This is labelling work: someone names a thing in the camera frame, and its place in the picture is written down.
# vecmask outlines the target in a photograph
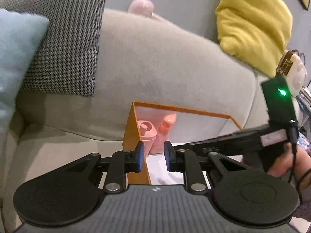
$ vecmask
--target open storage box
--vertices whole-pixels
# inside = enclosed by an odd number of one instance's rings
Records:
[[[142,141],[138,120],[150,121],[158,129],[163,118],[173,113],[177,114],[176,123],[169,133],[173,145],[218,137],[241,129],[230,115],[134,102],[124,132],[123,149],[133,151],[137,143]],[[144,159],[140,173],[128,173],[128,182],[129,184],[180,184],[183,183],[183,177],[181,173],[169,173],[164,154],[158,154],[148,155]]]

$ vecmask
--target pink cup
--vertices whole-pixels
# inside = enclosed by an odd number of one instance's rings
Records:
[[[150,152],[154,140],[156,139],[157,131],[154,125],[149,121],[138,121],[139,133],[142,141],[145,144],[145,156]]]

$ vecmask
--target white label sticker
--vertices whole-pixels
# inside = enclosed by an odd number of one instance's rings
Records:
[[[260,137],[263,147],[287,140],[285,129],[280,129]]]

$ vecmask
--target pink cup lid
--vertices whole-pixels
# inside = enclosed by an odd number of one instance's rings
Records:
[[[157,135],[157,131],[151,122],[141,120],[141,121],[138,121],[137,123],[138,123],[139,133],[140,133],[140,136],[142,137],[142,140],[147,141],[147,140],[155,139]]]

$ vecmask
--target pillow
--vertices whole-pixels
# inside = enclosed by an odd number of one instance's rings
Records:
[[[291,37],[292,15],[282,0],[220,0],[220,46],[273,78]]]
[[[91,96],[105,0],[4,0],[0,7],[36,13],[50,27],[26,74],[27,91]]]
[[[16,95],[48,25],[43,16],[0,9],[0,155]]]

